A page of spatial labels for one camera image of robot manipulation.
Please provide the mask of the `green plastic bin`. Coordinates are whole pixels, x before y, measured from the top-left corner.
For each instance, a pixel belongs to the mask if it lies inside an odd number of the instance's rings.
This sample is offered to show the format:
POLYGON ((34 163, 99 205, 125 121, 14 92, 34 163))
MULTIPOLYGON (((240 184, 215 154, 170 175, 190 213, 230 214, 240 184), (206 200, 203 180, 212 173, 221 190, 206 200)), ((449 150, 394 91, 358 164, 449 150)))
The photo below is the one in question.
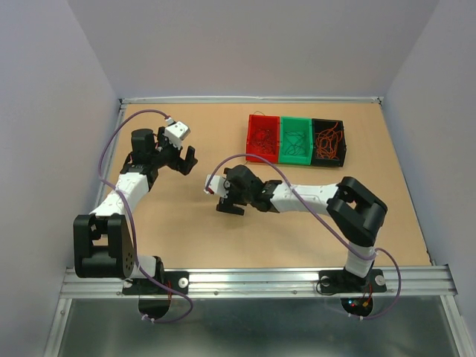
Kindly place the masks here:
POLYGON ((309 166, 312 151, 312 120, 282 116, 279 163, 309 166))

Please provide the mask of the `aluminium front rail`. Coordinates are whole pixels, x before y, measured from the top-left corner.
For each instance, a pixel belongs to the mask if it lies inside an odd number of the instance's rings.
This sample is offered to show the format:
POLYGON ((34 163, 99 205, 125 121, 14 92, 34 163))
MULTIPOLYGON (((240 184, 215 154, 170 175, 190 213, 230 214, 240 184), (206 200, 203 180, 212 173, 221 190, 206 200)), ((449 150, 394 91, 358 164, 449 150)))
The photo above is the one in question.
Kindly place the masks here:
MULTIPOLYGON (((190 269, 187 296, 214 298, 322 298, 317 283, 330 268, 230 268, 190 269)), ((447 266, 404 266, 400 269, 402 297, 455 296, 457 288, 447 266)), ((59 296, 64 299, 143 298, 165 299, 167 293, 132 291, 118 278, 79 278, 74 270, 65 273, 59 296)))

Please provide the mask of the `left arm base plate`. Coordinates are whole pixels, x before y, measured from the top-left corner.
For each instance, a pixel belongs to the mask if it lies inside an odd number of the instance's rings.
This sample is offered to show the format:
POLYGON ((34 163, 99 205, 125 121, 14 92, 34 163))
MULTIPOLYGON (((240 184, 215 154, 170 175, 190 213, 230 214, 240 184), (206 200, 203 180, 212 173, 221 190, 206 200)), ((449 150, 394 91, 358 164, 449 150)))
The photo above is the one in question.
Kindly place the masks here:
MULTIPOLYGON (((168 289, 187 295, 190 282, 190 273, 185 270, 165 271, 164 282, 168 289)), ((170 292, 157 286, 146 278, 137 278, 123 282, 122 294, 126 296, 167 295, 170 292)))

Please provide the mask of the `black plastic bin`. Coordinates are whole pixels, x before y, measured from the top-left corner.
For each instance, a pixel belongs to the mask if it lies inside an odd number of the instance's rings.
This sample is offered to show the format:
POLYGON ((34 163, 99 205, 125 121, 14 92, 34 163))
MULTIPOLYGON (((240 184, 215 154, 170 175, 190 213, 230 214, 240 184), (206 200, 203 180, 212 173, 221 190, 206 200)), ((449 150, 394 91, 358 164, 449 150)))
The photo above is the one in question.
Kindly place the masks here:
POLYGON ((314 167, 343 167, 347 144, 342 120, 312 119, 314 167))

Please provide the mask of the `red plastic bin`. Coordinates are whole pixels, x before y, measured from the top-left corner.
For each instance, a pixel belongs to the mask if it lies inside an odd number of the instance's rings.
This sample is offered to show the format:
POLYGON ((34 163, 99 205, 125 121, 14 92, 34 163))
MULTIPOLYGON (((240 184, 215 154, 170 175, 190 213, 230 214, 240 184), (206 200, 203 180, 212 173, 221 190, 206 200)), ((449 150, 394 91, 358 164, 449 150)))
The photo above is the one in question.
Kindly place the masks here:
POLYGON ((249 115, 246 160, 260 162, 256 155, 277 164, 280 151, 280 117, 249 115))

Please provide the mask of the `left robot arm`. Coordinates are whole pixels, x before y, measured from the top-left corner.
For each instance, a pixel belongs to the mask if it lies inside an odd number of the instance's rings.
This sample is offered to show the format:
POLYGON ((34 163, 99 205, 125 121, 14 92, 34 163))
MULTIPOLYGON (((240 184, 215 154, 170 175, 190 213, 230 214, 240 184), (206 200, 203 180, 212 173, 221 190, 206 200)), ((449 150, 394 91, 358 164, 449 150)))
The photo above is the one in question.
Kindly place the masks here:
POLYGON ((78 277, 140 279, 150 293, 164 288, 161 259, 137 255, 129 214, 151 191, 162 167, 185 176, 198 163, 192 146, 181 157, 183 141, 189 134, 189 127, 181 121, 161 127, 157 133, 151 129, 132 132, 132 151, 115 188, 90 214, 74 220, 74 269, 78 277))

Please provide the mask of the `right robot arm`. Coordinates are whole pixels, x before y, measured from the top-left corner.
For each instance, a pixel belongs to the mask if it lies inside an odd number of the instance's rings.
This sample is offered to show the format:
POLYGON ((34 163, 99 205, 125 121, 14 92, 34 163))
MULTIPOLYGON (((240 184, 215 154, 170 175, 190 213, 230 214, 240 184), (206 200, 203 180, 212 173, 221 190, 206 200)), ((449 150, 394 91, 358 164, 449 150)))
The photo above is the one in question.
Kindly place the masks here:
POLYGON ((243 208, 250 205, 264 213, 307 212, 331 217, 348 249, 343 284, 359 290, 368 283, 387 205, 356 178, 345 176, 336 184, 294 185, 285 178, 262 181, 248 167, 237 165, 224 169, 222 176, 207 176, 205 192, 219 197, 216 210, 223 213, 242 216, 243 208))

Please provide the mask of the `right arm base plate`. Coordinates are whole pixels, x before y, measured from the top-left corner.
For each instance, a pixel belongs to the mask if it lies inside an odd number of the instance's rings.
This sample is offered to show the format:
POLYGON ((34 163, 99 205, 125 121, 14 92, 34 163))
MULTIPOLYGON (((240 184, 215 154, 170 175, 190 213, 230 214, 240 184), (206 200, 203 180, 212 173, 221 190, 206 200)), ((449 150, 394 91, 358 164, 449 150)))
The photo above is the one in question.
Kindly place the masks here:
POLYGON ((357 277, 344 268, 324 269, 318 273, 316 291, 322 295, 383 293, 387 291, 381 269, 371 269, 366 277, 357 277))

